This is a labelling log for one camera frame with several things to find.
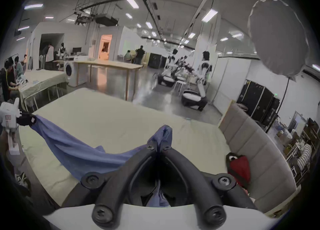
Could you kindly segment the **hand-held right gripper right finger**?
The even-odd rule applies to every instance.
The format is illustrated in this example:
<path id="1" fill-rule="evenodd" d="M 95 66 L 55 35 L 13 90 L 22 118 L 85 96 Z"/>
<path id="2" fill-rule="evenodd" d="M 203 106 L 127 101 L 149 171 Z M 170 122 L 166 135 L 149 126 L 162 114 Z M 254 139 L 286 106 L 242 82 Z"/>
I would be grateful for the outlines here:
<path id="1" fill-rule="evenodd" d="M 221 227 L 225 223 L 224 205 L 258 209 L 230 174 L 201 172 L 169 146 L 161 149 L 159 163 L 159 192 L 171 207 L 194 204 L 205 226 Z"/>

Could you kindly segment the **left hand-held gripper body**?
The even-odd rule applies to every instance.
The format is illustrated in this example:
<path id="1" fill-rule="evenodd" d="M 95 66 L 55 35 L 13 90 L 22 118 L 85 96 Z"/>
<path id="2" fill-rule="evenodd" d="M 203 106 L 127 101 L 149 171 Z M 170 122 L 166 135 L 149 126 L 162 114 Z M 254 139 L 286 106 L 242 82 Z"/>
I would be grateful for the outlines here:
<path id="1" fill-rule="evenodd" d="M 13 136 L 19 126 L 17 118 L 21 117 L 22 114 L 18 106 L 19 98 L 16 98 L 14 104 L 3 102 L 0 107 L 0 123 L 7 133 L 10 155 L 20 155 L 19 145 L 14 142 Z"/>

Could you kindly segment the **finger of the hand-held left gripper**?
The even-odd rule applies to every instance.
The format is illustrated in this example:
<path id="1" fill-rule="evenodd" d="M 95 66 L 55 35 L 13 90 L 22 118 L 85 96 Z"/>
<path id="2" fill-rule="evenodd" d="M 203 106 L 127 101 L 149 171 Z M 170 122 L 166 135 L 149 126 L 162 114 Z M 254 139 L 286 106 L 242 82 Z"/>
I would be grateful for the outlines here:
<path id="1" fill-rule="evenodd" d="M 37 121 L 37 117 L 29 112 L 22 111 L 21 126 L 33 126 Z"/>

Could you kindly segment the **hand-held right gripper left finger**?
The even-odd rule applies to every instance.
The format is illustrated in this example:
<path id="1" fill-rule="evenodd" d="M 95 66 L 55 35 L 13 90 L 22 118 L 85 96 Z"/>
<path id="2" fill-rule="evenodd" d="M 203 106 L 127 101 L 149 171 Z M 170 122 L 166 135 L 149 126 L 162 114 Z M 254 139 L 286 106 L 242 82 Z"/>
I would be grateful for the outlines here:
<path id="1" fill-rule="evenodd" d="M 100 228 L 113 228 L 131 181 L 155 160 L 157 146 L 157 142 L 148 142 L 118 170 L 86 173 L 68 194 L 62 207 L 94 204 L 91 212 L 93 222 Z"/>

